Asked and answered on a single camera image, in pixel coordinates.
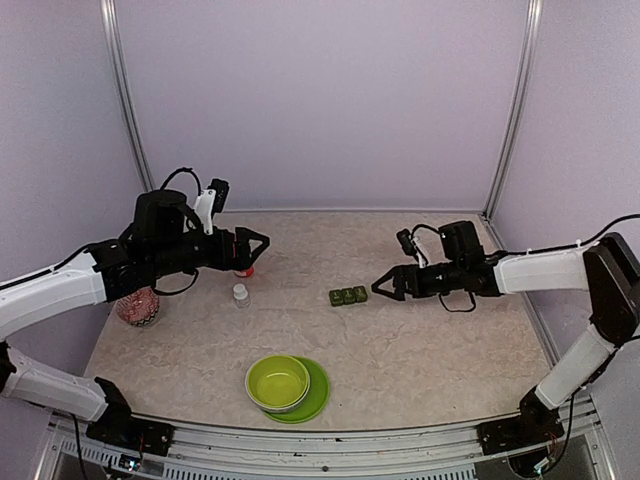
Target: green plate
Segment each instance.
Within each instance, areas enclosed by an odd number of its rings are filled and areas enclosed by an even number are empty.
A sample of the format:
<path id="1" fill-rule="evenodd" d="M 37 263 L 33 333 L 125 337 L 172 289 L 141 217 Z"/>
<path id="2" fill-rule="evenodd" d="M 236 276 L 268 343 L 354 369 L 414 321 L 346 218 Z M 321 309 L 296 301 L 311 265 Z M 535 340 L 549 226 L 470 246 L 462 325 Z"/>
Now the green plate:
<path id="1" fill-rule="evenodd" d="M 304 357 L 295 357 L 307 370 L 311 377 L 309 392 L 300 406 L 293 412 L 288 413 L 267 413 L 265 415 L 280 423 L 303 423 L 318 416 L 329 401 L 329 377 L 327 372 L 313 360 Z"/>

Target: white bottle cap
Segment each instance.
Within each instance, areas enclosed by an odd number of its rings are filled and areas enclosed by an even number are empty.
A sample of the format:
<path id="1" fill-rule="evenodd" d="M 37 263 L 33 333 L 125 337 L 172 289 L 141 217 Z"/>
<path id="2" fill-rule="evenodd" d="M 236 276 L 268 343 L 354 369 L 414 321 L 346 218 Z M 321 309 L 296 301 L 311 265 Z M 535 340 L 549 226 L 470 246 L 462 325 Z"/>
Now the white bottle cap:
<path id="1" fill-rule="evenodd" d="M 248 296 L 249 292 L 247 292 L 247 288 L 243 284 L 238 283 L 233 286 L 233 298 L 236 300 L 244 300 Z"/>

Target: bottle cap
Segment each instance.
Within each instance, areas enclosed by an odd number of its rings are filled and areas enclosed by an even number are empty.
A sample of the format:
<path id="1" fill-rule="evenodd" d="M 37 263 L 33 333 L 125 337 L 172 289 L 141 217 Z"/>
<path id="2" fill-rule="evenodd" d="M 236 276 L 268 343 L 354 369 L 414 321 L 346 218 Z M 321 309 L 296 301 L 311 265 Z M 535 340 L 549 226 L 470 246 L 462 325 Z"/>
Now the bottle cap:
<path id="1" fill-rule="evenodd" d="M 247 288 L 243 284 L 238 283 L 233 286 L 233 298 L 236 300 L 244 300 L 248 296 L 249 292 L 247 292 Z"/>
<path id="2" fill-rule="evenodd" d="M 252 266 L 251 268 L 249 268 L 249 270 L 241 270 L 241 271 L 239 271 L 239 272 L 238 272 L 238 271 L 236 271 L 236 270 L 234 270 L 234 271 L 233 271 L 233 274 L 234 274 L 236 277 L 240 277 L 240 278 L 249 278 L 251 275 L 253 275 L 254 271 L 255 271 L 255 270 L 253 269 L 253 266 Z"/>

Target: green building block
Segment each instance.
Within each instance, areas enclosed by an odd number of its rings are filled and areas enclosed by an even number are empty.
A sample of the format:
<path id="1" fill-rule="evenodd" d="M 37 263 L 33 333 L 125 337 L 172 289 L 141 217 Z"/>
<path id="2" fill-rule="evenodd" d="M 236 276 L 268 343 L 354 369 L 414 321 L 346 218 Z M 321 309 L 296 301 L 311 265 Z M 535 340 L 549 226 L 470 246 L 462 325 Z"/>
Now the green building block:
<path id="1" fill-rule="evenodd" d="M 331 301 L 332 307 L 344 305 L 344 298 L 342 297 L 342 292 L 340 290 L 331 290 L 329 292 L 329 300 Z"/>
<path id="2" fill-rule="evenodd" d="M 356 303 L 356 292 L 353 291 L 353 288 L 343 288 L 342 298 L 344 299 L 345 305 L 354 304 Z"/>
<path id="3" fill-rule="evenodd" d="M 358 285 L 357 287 L 353 287 L 353 291 L 356 294 L 356 302 L 358 303 L 364 303 L 369 298 L 369 295 L 367 295 L 367 289 L 364 288 L 363 285 Z"/>

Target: metal base frame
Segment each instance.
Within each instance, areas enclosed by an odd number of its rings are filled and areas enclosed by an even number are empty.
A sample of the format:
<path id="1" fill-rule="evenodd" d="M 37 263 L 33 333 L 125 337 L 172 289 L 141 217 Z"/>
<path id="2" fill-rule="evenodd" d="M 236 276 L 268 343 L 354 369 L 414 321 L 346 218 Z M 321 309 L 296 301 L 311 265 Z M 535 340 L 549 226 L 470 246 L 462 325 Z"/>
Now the metal base frame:
<path id="1" fill-rule="evenodd" d="M 560 409 L 565 426 L 568 413 L 568 406 Z M 476 432 L 479 420 L 423 428 L 355 432 L 288 432 L 210 427 L 177 421 L 169 423 L 176 428 L 169 455 L 145 455 L 138 476 L 179 480 L 293 480 L 310 477 L 467 480 L 476 478 L 475 464 L 478 462 L 506 458 L 539 447 L 484 456 Z M 137 455 L 137 452 L 86 438 L 84 424 L 81 430 L 86 462 L 106 468 L 109 462 L 117 465 L 122 454 Z M 77 455 L 74 435 L 70 420 L 56 415 L 52 417 L 37 480 L 52 478 L 61 454 Z M 572 437 L 579 436 L 585 436 L 591 446 L 591 460 L 597 478 L 614 480 L 610 449 L 595 407 L 588 397 L 576 400 Z"/>
<path id="2" fill-rule="evenodd" d="M 538 29 L 540 28 L 540 18 L 542 16 L 542 0 L 529 0 L 529 9 L 527 12 L 527 24 L 525 27 L 524 41 L 522 44 L 522 53 L 520 54 L 520 65 L 518 67 L 518 76 L 516 86 L 513 92 L 513 100 L 511 102 L 511 110 L 509 112 L 509 120 L 507 122 L 507 130 L 502 141 L 500 150 L 500 159 L 496 169 L 491 189 L 489 190 L 489 198 L 485 205 L 484 214 L 491 220 L 495 215 L 500 201 L 500 195 L 504 190 L 504 184 L 507 180 L 507 172 L 513 149 L 518 136 L 520 127 L 520 119 L 524 111 L 525 99 L 527 96 L 527 87 L 529 86 L 529 78 L 533 69 L 533 60 L 538 40 Z"/>
<path id="3" fill-rule="evenodd" d="M 104 32 L 107 38 L 107 46 L 109 47 L 109 55 L 111 57 L 111 65 L 115 76 L 118 97 L 120 98 L 120 106 L 124 117 L 125 127 L 129 136 L 129 143 L 135 160 L 136 170 L 142 188 L 145 192 L 155 189 L 155 183 L 147 157 L 142 146 L 142 138 L 138 128 L 135 111 L 133 108 L 133 99 L 127 81 L 127 69 L 124 62 L 124 52 L 122 50 L 122 42 L 120 40 L 120 31 L 118 29 L 118 17 L 116 15 L 115 0 L 101 0 L 102 22 L 104 23 Z"/>

